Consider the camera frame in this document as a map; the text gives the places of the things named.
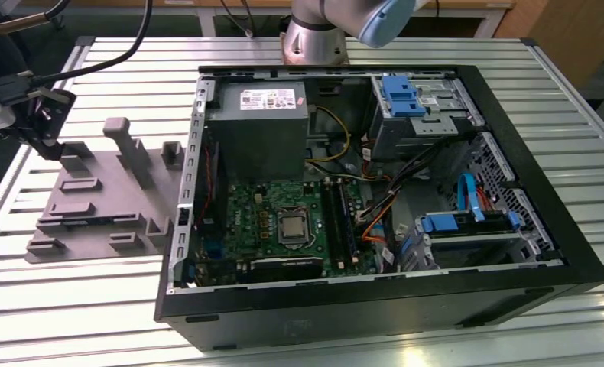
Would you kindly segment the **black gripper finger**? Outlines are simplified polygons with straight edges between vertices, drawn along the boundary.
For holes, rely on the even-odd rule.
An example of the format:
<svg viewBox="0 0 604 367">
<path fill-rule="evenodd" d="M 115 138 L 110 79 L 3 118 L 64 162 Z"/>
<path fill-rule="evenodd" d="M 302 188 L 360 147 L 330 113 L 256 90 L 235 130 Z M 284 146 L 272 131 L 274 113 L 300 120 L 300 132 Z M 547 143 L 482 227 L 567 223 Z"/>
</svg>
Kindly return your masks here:
<svg viewBox="0 0 604 367">
<path fill-rule="evenodd" d="M 36 130 L 42 139 L 59 137 L 75 101 L 76 95 L 64 89 L 47 90 L 38 98 Z"/>
<path fill-rule="evenodd" d="M 63 117 L 32 114 L 16 122 L 18 139 L 27 143 L 46 160 L 59 160 L 63 155 L 63 145 L 58 142 L 63 127 Z"/>
</svg>

